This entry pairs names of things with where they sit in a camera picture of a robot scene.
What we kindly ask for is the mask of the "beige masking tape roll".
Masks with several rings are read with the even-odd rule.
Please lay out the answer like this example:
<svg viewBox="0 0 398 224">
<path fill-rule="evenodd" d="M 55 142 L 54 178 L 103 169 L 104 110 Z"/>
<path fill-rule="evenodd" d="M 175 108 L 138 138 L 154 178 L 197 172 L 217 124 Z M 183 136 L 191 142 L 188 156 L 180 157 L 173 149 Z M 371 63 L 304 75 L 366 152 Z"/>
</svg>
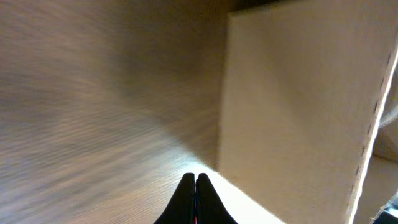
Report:
<svg viewBox="0 0 398 224">
<path fill-rule="evenodd" d="M 394 122 L 397 119 L 397 113 L 398 113 L 397 105 L 392 107 L 390 110 L 383 112 L 379 122 L 379 128 L 383 128 Z"/>
</svg>

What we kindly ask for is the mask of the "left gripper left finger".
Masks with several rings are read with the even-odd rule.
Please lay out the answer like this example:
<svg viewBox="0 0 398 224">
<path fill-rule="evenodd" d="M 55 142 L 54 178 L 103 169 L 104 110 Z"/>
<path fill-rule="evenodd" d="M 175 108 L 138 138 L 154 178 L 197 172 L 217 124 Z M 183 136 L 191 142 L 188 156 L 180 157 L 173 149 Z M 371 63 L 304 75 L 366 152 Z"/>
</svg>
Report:
<svg viewBox="0 0 398 224">
<path fill-rule="evenodd" d="M 195 175 L 193 173 L 182 176 L 165 210 L 154 224 L 195 224 Z"/>
</svg>

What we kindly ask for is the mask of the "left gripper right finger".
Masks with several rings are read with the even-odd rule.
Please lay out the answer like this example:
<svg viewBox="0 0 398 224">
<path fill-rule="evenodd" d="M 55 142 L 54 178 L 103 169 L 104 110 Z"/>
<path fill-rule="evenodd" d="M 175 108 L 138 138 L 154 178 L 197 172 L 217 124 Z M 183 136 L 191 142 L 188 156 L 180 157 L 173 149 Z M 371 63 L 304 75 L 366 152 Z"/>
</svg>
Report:
<svg viewBox="0 0 398 224">
<path fill-rule="evenodd" d="M 196 181 L 196 217 L 197 224 L 237 224 L 205 173 Z"/>
</svg>

